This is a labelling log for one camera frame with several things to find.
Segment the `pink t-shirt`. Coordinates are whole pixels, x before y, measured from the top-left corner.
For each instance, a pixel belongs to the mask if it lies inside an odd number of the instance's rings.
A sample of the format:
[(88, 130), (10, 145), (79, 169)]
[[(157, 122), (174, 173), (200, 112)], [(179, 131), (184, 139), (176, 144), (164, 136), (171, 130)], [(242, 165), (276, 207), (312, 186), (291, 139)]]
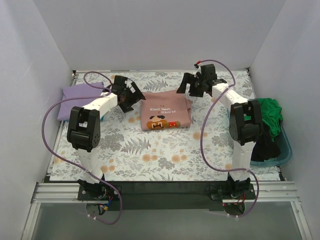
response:
[(144, 92), (141, 101), (143, 131), (189, 128), (192, 101), (176, 90)]

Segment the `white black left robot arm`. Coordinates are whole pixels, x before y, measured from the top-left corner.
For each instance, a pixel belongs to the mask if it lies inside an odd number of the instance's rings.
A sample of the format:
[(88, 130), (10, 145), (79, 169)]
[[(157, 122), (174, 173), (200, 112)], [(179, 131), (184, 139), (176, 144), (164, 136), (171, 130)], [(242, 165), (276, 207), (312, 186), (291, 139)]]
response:
[(115, 80), (111, 92), (102, 92), (100, 97), (84, 106), (74, 106), (70, 111), (67, 141), (76, 149), (81, 166), (85, 168), (83, 180), (92, 184), (89, 194), (95, 200), (106, 196), (106, 187), (99, 183), (103, 172), (98, 164), (98, 145), (101, 139), (100, 120), (111, 109), (119, 106), (124, 113), (133, 110), (132, 105), (145, 96), (134, 81), (127, 86), (127, 79)]

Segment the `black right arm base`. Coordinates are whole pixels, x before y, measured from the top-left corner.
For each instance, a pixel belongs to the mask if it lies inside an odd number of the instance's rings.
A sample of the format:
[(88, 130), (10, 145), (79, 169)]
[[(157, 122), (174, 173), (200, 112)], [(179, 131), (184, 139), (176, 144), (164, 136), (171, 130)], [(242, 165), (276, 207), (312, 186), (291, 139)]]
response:
[(204, 192), (212, 200), (254, 200), (256, 198), (254, 186), (249, 178), (234, 181), (231, 177), (228, 177), (226, 181), (217, 181), (207, 185)]

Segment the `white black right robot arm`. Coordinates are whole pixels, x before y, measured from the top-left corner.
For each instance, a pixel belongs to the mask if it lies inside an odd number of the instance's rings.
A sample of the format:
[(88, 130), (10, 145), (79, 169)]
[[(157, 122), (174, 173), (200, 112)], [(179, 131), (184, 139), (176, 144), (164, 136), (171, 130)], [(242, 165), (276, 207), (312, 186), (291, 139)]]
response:
[(187, 85), (191, 97), (202, 97), (207, 93), (229, 111), (229, 134), (233, 140), (233, 156), (228, 175), (233, 182), (226, 186), (226, 192), (230, 198), (237, 199), (245, 192), (241, 181), (250, 178), (248, 170), (252, 152), (264, 130), (261, 104), (257, 99), (247, 99), (239, 95), (224, 79), (218, 79), (215, 73), (205, 77), (201, 77), (199, 73), (185, 73), (176, 92), (184, 94)]

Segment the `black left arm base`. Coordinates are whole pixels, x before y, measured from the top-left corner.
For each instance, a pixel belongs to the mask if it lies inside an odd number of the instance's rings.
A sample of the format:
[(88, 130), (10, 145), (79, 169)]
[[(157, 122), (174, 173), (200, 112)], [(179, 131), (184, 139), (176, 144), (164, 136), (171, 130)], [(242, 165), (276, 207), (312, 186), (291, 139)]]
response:
[(79, 179), (79, 191), (77, 199), (79, 201), (118, 201), (118, 193), (110, 186), (104, 183), (88, 183), (85, 180)]

